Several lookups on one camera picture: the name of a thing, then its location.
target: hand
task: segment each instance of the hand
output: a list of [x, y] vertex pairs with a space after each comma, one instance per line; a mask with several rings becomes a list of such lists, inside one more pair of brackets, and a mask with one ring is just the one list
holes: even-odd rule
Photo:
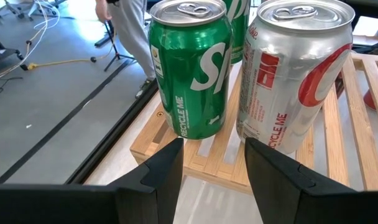
[[95, 12], [98, 16], [99, 21], [105, 22], [106, 20], [111, 20], [112, 17], [108, 12], [108, 4], [106, 0], [97, 0], [95, 6]]

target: silver soda can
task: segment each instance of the silver soda can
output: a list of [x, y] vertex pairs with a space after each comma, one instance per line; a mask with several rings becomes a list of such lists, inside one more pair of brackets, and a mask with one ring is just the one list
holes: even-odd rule
[[352, 47], [354, 10], [335, 0], [269, 0], [247, 30], [236, 129], [297, 150]]

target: pull tab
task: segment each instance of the pull tab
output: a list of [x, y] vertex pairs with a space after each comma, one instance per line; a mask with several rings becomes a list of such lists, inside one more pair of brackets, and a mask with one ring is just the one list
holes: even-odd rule
[[210, 12], [210, 9], [206, 6], [198, 6], [195, 3], [182, 3], [178, 6], [178, 11], [191, 16], [203, 17]]
[[283, 7], [273, 11], [273, 17], [277, 20], [298, 19], [316, 15], [318, 11], [312, 6]]

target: green soda can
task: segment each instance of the green soda can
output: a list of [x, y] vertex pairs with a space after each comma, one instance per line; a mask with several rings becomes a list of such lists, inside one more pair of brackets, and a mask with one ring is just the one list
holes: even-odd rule
[[168, 125], [188, 139], [225, 121], [232, 27], [220, 0], [160, 1], [150, 9], [150, 51]]
[[249, 25], [250, 0], [224, 0], [228, 19], [233, 29], [231, 63], [238, 63], [243, 56], [244, 37]]

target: can rim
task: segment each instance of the can rim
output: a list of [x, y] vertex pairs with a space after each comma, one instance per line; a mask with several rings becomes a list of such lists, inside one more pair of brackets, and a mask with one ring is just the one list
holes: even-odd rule
[[315, 29], [295, 29], [295, 28], [290, 28], [290, 27], [284, 27], [284, 26], [279, 26], [277, 24], [274, 24], [273, 22], [270, 22], [268, 21], [267, 19], [264, 19], [261, 14], [266, 10], [268, 9], [268, 5], [270, 4], [273, 4], [275, 2], [279, 2], [279, 1], [284, 1], [284, 0], [268, 0], [264, 3], [262, 3], [259, 7], [258, 7], [258, 10], [257, 10], [257, 18], [259, 18], [263, 23], [265, 24], [268, 24], [268, 25], [271, 25], [271, 26], [274, 26], [274, 27], [278, 27], [280, 29], [287, 29], [287, 30], [291, 30], [291, 31], [297, 31], [297, 32], [323, 32], [323, 31], [327, 31], [327, 30], [333, 30], [333, 29], [338, 29], [340, 27], [344, 27], [344, 26], [347, 26], [348, 24], [352, 23], [353, 19], [355, 18], [355, 10], [349, 6], [348, 4], [346, 4], [345, 2], [341, 2], [341, 1], [338, 1], [338, 0], [323, 0], [323, 1], [320, 1], [320, 0], [316, 0], [315, 2], [320, 2], [322, 4], [328, 4], [328, 3], [334, 3], [335, 5], [338, 5], [338, 7], [340, 7], [341, 9], [345, 10], [347, 12], [347, 15], [348, 15], [348, 20], [338, 26], [334, 26], [334, 27], [327, 27], [327, 28], [315, 28]]
[[168, 26], [174, 26], [174, 27], [191, 27], [191, 26], [200, 26], [203, 24], [208, 24], [210, 22], [213, 22], [221, 17], [223, 17], [226, 14], [226, 4], [222, 0], [207, 0], [207, 2], [214, 2], [215, 4], [219, 5], [222, 8], [222, 11], [210, 18], [207, 18], [203, 21], [196, 21], [196, 22], [170, 22], [170, 21], [165, 21], [163, 19], [160, 19], [156, 16], [156, 13], [161, 9], [165, 8], [166, 6], [171, 6], [176, 3], [185, 3], [185, 2], [204, 2], [205, 0], [163, 0], [159, 1], [158, 3], [154, 4], [150, 11], [149, 14], [152, 16], [153, 21], [157, 21], [163, 25], [168, 25]]

